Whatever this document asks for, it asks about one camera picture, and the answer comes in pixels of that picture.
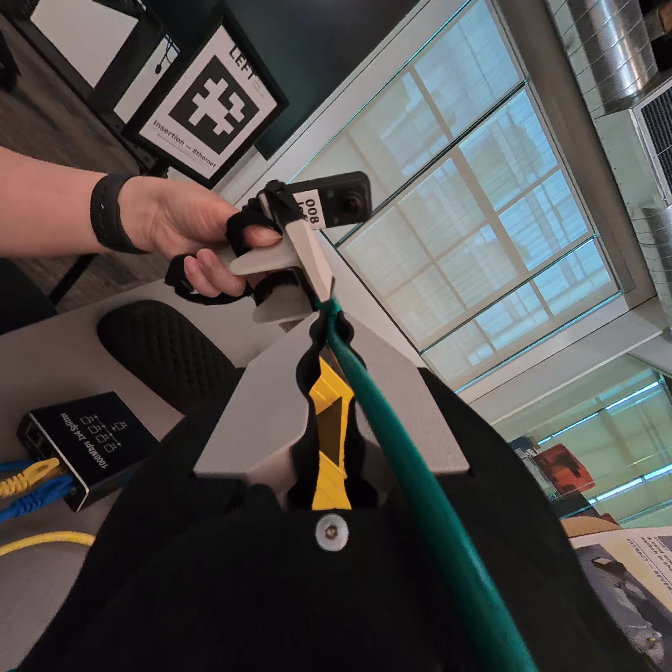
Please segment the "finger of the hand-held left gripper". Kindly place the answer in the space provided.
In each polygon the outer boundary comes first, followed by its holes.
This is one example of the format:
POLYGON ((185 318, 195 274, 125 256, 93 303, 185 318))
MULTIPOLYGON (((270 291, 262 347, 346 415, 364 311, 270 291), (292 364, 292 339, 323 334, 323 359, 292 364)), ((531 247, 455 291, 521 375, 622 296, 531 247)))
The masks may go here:
POLYGON ((286 225, 286 234, 294 246, 317 300, 328 303, 333 298, 335 276, 315 233, 306 220, 296 220, 286 225))

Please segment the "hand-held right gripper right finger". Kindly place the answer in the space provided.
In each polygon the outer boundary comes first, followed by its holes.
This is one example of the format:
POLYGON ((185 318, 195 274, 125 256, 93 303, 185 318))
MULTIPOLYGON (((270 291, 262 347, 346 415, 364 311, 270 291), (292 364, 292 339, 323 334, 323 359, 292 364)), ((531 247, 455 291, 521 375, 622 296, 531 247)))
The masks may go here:
MULTIPOLYGON (((430 471, 437 477, 465 475, 468 461, 422 377, 429 370, 417 367, 352 315, 345 313, 338 328, 430 471)), ((345 490, 352 508, 383 505, 397 481, 357 399, 349 403, 344 442, 345 490)))

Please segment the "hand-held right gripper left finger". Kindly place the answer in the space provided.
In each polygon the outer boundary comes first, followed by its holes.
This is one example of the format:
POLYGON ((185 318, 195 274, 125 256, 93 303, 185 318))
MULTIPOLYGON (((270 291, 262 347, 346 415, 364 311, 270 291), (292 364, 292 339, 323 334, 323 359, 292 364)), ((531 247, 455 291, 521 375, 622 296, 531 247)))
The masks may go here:
POLYGON ((198 478, 269 486, 282 505, 297 483, 292 450, 312 440, 310 391, 321 374, 324 317, 312 314, 246 367, 194 466, 198 478))

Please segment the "black network splitter box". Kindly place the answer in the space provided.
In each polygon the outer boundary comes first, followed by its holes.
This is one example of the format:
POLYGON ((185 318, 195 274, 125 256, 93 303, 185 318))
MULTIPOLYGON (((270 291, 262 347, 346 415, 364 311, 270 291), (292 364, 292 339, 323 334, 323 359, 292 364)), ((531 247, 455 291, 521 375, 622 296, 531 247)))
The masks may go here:
POLYGON ((77 513, 127 484, 159 441, 115 392, 34 409, 16 435, 31 458, 58 458, 77 513))

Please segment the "person's left forearm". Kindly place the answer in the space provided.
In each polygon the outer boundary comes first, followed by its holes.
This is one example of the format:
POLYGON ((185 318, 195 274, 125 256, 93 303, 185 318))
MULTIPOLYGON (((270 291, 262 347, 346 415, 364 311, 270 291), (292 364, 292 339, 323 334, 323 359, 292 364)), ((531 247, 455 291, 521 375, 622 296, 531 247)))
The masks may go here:
POLYGON ((90 219, 91 195, 103 176, 1 147, 1 257, 105 252, 90 219))

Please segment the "person's left hand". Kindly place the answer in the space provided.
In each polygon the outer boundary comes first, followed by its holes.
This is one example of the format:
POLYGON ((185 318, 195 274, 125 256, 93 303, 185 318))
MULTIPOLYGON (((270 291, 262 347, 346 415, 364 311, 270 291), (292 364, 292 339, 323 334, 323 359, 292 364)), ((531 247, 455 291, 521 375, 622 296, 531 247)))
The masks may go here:
POLYGON ((247 284, 254 288, 268 275, 238 276, 223 264, 218 250, 228 242, 228 222, 238 209, 200 185, 133 177, 120 190, 118 205, 132 244, 166 259, 186 255, 187 281, 202 296, 238 298, 247 284))

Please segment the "yellow plastic bin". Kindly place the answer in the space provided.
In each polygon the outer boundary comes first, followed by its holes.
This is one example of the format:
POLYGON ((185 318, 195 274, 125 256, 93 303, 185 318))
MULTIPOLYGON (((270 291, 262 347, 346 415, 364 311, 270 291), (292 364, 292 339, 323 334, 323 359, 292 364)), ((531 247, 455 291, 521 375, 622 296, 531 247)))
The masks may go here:
POLYGON ((320 358, 321 375, 310 390, 318 430, 318 476, 313 510, 350 510, 345 488, 345 435, 349 406, 354 395, 351 388, 320 358))

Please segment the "black mesh wrist rest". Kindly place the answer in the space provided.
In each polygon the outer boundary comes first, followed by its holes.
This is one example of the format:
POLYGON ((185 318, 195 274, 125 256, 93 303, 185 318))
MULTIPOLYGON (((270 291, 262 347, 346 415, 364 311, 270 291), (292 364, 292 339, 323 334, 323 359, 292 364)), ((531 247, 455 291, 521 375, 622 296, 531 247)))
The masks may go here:
POLYGON ((157 300, 111 310, 100 318, 97 337, 123 368, 183 415, 234 387, 243 373, 184 315, 157 300))

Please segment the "large grid window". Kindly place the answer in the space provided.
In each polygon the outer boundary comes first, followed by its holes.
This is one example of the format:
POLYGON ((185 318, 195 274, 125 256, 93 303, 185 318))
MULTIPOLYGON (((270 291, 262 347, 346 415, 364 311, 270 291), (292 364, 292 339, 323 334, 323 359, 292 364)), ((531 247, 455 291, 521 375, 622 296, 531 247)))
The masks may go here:
POLYGON ((295 180, 362 170, 373 216, 329 236, 453 389, 654 296, 589 129, 542 98, 496 1, 428 1, 419 46, 295 180))

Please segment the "black framed marker sign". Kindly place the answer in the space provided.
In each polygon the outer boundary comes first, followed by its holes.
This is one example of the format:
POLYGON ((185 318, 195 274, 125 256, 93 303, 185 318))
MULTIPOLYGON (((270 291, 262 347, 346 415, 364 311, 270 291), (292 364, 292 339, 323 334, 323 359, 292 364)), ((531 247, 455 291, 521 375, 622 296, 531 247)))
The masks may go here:
POLYGON ((213 189, 287 105, 238 21, 219 1, 197 46, 179 48, 122 133, 213 189))

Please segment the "black wristband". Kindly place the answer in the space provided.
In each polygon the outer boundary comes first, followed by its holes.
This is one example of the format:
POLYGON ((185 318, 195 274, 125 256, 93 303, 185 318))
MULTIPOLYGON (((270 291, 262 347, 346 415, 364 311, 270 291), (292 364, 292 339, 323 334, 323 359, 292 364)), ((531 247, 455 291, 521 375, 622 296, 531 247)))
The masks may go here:
POLYGON ((118 197, 122 187, 134 176, 107 174, 96 182, 90 199, 91 228, 100 245, 115 253, 148 255, 136 247, 122 225, 118 197))

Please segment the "printed instruction sheet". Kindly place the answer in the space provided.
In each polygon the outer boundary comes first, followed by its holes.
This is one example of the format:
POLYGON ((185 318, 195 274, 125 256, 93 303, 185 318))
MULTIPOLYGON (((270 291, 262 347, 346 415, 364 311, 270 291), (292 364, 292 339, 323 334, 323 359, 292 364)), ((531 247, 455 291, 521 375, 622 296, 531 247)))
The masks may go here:
POLYGON ((570 539, 603 606, 656 671, 671 670, 671 527, 570 539))

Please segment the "white air vent unit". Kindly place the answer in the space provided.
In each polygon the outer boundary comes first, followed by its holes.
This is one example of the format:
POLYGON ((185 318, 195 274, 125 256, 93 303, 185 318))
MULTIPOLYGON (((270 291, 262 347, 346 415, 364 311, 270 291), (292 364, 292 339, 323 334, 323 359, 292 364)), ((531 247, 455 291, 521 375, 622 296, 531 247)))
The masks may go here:
POLYGON ((595 121, 628 213, 641 218, 671 206, 671 85, 595 121))

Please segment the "black framed white board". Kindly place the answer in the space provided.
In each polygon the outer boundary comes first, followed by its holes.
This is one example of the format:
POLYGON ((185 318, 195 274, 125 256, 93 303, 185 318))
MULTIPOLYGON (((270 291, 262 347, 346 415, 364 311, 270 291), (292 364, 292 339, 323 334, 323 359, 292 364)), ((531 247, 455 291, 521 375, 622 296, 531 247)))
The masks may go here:
POLYGON ((1 11, 118 128, 179 54, 146 1, 2 1, 1 11))

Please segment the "silver ventilation duct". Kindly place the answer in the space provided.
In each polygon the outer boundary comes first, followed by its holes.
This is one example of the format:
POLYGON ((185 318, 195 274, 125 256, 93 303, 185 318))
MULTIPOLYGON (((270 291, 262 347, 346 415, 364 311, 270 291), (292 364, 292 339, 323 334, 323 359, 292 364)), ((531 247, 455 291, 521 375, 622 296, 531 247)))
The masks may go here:
POLYGON ((637 102, 659 79, 638 1, 547 1, 593 118, 637 102))

